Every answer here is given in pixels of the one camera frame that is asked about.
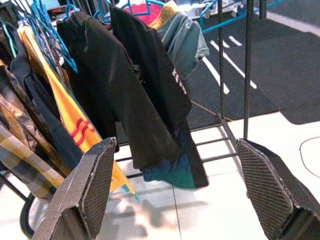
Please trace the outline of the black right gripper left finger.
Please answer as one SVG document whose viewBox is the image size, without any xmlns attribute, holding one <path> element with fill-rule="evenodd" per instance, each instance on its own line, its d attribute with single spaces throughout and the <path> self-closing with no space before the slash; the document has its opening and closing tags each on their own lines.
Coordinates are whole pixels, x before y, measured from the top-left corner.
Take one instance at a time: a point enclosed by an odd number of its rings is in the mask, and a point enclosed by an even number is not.
<svg viewBox="0 0 320 240">
<path fill-rule="evenodd" d="M 34 240 L 94 240 L 110 193 L 115 137 L 95 144 L 57 188 Z"/>
</svg>

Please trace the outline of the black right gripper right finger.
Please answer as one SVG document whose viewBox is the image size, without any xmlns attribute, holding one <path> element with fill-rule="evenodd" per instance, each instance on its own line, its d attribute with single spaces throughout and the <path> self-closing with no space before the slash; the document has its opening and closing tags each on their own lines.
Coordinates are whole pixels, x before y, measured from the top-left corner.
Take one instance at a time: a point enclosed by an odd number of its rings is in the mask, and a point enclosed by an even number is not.
<svg viewBox="0 0 320 240">
<path fill-rule="evenodd" d="M 320 204 L 283 160 L 266 147 L 236 143 L 247 196 L 269 240 L 318 240 Z"/>
</svg>

